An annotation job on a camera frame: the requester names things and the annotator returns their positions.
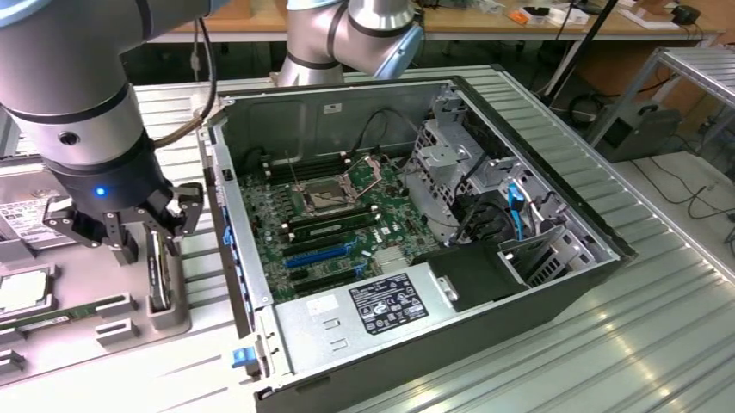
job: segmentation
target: open computer tower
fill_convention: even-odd
[[[345,408],[548,322],[632,259],[460,77],[221,97],[205,177],[258,411]]]

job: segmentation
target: warning label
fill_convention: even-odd
[[[349,290],[365,331],[373,336],[428,316],[405,274]]]
[[[26,243],[37,243],[64,237],[41,222],[45,202],[46,199],[41,198],[0,205],[0,217],[10,226],[18,238]]]

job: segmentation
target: green circuit board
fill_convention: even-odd
[[[355,165],[347,176],[356,194],[376,180],[373,167],[365,162]],[[317,215],[320,219],[328,219],[337,213],[352,213],[351,211],[365,210],[371,206],[376,206],[376,211],[369,215],[375,220],[371,222],[375,224],[363,226],[355,231],[345,231],[339,235],[317,236],[313,240],[314,243],[339,239],[336,246],[348,244],[349,253],[297,268],[286,268],[286,260],[312,254],[313,251],[304,251],[296,255],[284,254],[284,252],[294,245],[310,243],[294,243],[281,224],[314,219],[313,208],[309,211],[309,202],[304,201],[302,192],[298,189],[317,188],[317,191],[335,191],[335,181],[339,178],[327,176],[298,181],[297,185],[294,183],[270,185],[264,177],[254,175],[245,177],[241,185],[244,204],[252,219],[260,262],[276,302],[296,299],[380,275],[383,272],[373,260],[373,254],[379,250],[397,246],[409,263],[416,256],[440,248],[423,222],[421,213],[413,206],[409,197],[401,192],[403,182],[399,172],[388,163],[383,163],[380,166],[380,176],[381,181],[349,204],[344,203],[341,199],[331,197],[328,192],[327,196],[316,195],[319,198],[309,199],[310,205],[317,204],[325,211]],[[352,223],[359,223],[364,218],[349,219]],[[325,226],[324,231],[329,231],[331,228]],[[300,271],[297,280],[293,279],[294,271]]]

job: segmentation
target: aluminum table surface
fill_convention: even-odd
[[[347,411],[731,411],[735,292],[727,268],[507,73],[475,66],[415,70],[405,77],[449,74],[467,78],[640,256],[552,323]],[[224,90],[270,86],[265,79],[221,83]],[[196,90],[193,84],[136,88],[153,138],[188,120]],[[202,179],[194,140],[188,136],[158,154],[174,182]],[[181,247],[192,331],[6,386],[4,411],[252,411],[248,385],[221,356],[234,346],[234,326],[208,213]]]

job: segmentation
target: screw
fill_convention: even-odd
[[[78,143],[78,135],[73,132],[58,133],[58,142],[66,146],[76,145]]]

